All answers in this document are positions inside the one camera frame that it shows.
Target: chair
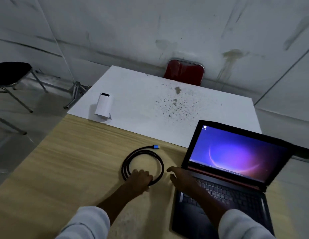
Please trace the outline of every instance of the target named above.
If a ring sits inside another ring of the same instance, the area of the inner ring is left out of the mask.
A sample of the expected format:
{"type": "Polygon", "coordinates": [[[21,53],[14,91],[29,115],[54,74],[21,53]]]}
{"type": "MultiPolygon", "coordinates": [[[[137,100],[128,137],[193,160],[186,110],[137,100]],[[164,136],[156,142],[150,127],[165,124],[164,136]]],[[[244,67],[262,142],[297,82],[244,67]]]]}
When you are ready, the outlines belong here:
{"type": "Polygon", "coordinates": [[[2,123],[4,123],[5,125],[7,125],[7,126],[13,128],[13,129],[15,129],[17,132],[19,132],[19,133],[22,134],[22,135],[26,135],[26,134],[27,134],[27,132],[25,132],[25,131],[19,129],[18,127],[15,127],[13,124],[10,124],[8,121],[6,121],[6,120],[4,120],[4,119],[2,119],[2,118],[0,118],[0,122],[2,122],[2,123]]]}
{"type": "Polygon", "coordinates": [[[201,85],[204,67],[186,60],[172,59],[168,62],[164,78],[191,85],[201,85]]]}
{"type": "Polygon", "coordinates": [[[47,92],[44,85],[37,78],[35,73],[33,72],[33,68],[28,63],[22,62],[3,62],[0,63],[0,88],[3,91],[0,93],[9,93],[15,100],[17,100],[23,107],[25,107],[29,112],[33,112],[28,106],[26,106],[21,100],[19,100],[16,96],[14,96],[7,88],[12,87],[15,89],[15,85],[18,84],[24,77],[26,77],[29,73],[32,73],[41,87],[47,92]]]}

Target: white board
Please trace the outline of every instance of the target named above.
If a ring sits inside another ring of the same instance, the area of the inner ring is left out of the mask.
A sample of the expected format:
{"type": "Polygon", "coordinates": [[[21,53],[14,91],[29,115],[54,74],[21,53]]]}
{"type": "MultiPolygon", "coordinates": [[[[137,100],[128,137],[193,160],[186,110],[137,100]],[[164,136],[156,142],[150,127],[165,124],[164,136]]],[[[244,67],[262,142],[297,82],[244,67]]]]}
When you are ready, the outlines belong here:
{"type": "Polygon", "coordinates": [[[261,133],[252,100],[112,66],[69,110],[95,115],[101,92],[114,96],[110,126],[188,147],[199,120],[261,133]]]}

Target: person's right hand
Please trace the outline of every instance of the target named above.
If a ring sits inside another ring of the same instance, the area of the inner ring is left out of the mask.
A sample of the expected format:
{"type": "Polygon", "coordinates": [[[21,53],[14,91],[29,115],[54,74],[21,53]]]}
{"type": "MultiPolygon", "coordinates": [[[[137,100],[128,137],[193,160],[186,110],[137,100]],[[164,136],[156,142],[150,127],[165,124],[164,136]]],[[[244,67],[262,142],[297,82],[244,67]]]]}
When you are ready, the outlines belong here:
{"type": "Polygon", "coordinates": [[[200,188],[195,178],[193,178],[191,174],[185,169],[170,167],[167,169],[167,172],[174,172],[175,176],[170,174],[170,179],[173,185],[179,191],[189,196],[192,196],[195,190],[200,188]]]}

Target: hand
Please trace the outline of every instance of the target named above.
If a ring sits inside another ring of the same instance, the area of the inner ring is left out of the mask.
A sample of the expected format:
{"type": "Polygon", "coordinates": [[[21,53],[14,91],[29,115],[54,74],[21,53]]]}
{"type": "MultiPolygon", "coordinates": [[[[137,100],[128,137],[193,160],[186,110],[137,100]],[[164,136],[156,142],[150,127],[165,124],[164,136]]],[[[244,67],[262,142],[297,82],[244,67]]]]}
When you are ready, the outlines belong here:
{"type": "Polygon", "coordinates": [[[170,174],[170,179],[179,191],[192,196],[195,190],[200,189],[197,181],[187,170],[178,167],[170,167],[167,169],[167,172],[174,172],[175,176],[170,174]]]}
{"type": "Polygon", "coordinates": [[[127,181],[123,184],[129,199],[132,200],[135,197],[141,195],[149,187],[149,183],[153,180],[153,176],[148,171],[143,169],[138,172],[134,169],[127,181]]]}

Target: desktop wallpaper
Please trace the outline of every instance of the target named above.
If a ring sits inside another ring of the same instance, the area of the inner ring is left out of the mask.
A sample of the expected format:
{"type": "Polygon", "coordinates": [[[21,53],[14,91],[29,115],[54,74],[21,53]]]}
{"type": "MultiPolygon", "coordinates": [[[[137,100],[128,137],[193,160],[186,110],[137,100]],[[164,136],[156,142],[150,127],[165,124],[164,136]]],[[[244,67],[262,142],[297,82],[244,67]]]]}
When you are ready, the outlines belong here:
{"type": "Polygon", "coordinates": [[[286,151],[281,146],[207,126],[201,130],[190,161],[264,182],[286,151]]]}

